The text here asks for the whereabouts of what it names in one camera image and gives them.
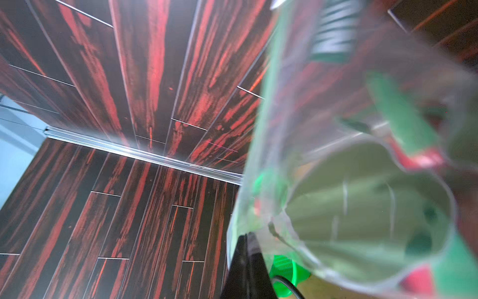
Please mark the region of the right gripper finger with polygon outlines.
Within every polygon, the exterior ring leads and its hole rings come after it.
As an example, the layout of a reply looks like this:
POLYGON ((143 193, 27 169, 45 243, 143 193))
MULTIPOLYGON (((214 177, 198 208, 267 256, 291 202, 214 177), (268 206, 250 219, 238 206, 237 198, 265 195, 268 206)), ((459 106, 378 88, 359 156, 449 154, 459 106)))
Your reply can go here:
POLYGON ((222 299, 275 299, 260 245, 254 233, 238 239, 222 299))

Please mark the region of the dragon fruit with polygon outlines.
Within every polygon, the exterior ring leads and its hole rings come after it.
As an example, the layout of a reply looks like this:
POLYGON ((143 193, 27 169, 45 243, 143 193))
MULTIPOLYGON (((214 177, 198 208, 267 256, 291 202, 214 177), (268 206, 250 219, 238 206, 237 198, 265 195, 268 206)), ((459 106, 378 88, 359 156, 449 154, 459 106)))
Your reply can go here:
POLYGON ((429 169, 451 188, 457 204, 456 235, 445 257, 412 271, 404 290, 426 297, 478 296, 478 110, 458 117, 460 131, 442 138, 438 130, 453 120, 445 105, 416 107, 389 76, 370 72, 367 90, 386 119, 399 162, 412 170, 429 169))

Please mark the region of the clear zip-top bag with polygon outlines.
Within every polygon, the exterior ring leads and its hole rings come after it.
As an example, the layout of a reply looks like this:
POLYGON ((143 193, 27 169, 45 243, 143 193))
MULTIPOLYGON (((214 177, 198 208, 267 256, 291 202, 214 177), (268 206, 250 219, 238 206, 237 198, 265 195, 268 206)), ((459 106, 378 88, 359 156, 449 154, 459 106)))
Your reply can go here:
POLYGON ((406 169, 367 74, 392 78, 418 108, 453 120, 478 109, 477 73, 405 33, 380 1, 274 1, 269 70, 243 182, 227 231, 227 265, 254 233, 268 273, 285 255, 312 275, 381 299, 466 299, 409 293, 401 282, 442 260, 457 204, 429 169, 406 169))

